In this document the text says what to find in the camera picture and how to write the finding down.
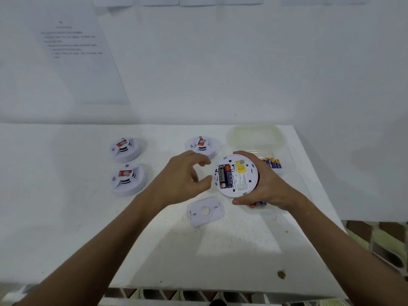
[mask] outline hand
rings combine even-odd
[[[211,164],[210,159],[192,150],[172,157],[166,167],[145,189],[162,204],[162,208],[187,201],[211,188],[212,176],[198,181],[194,164]]]
[[[241,154],[255,164],[259,173],[259,182],[252,192],[235,198],[232,204],[249,205],[251,203],[264,201],[280,209],[288,210],[293,203],[302,196],[299,191],[293,189],[279,177],[266,162],[259,160],[253,153],[235,151],[234,154]]]

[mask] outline white wall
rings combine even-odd
[[[0,121],[295,125],[342,219],[408,220],[407,0],[97,9],[130,105],[76,105],[0,0]]]

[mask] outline table surface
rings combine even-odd
[[[1,124],[0,281],[38,283],[104,228],[132,200],[113,194],[109,178],[121,167],[109,146],[141,139],[148,182],[186,141],[206,135],[230,154],[233,126]],[[317,207],[342,227],[292,126],[278,126],[296,171]],[[198,167],[200,178],[212,167]],[[216,195],[223,219],[193,228],[190,201]],[[242,290],[345,298],[296,221],[276,207],[234,206],[213,186],[164,209],[136,241],[110,286]],[[279,270],[286,278],[280,279]]]

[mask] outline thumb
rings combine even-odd
[[[211,188],[212,176],[208,175],[207,177],[203,178],[199,182],[195,182],[193,189],[196,195],[208,190]]]
[[[257,200],[255,198],[254,193],[251,192],[251,193],[248,193],[248,194],[243,195],[241,197],[234,198],[232,200],[232,204],[234,204],[234,205],[249,205],[249,204],[255,203],[257,201],[259,201],[259,200]]]

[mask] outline forearm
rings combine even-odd
[[[97,305],[137,237],[156,216],[154,196],[141,193],[18,305]]]
[[[312,202],[296,195],[289,210],[345,293],[366,305],[408,305],[408,283],[353,241]]]

